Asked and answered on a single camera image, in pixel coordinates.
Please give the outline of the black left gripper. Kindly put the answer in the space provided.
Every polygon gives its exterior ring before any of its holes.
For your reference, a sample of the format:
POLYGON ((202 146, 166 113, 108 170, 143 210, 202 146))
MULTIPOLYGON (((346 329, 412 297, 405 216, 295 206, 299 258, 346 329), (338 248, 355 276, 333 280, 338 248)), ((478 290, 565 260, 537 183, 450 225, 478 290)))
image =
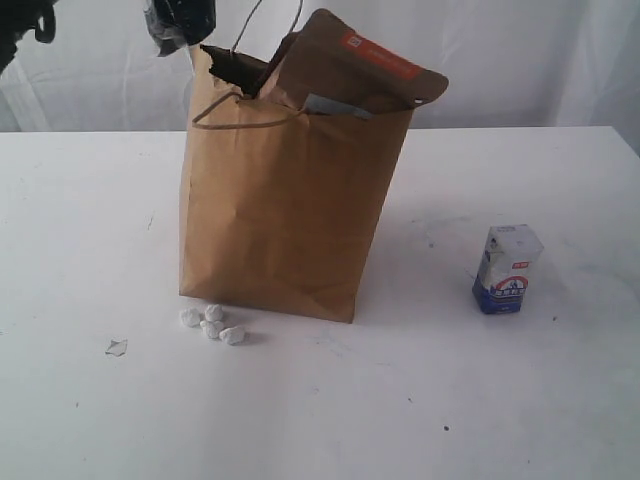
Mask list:
POLYGON ((35 40, 50 44, 56 35, 56 0, 1 0, 1 73, 17 54, 17 43, 30 31, 35 40))

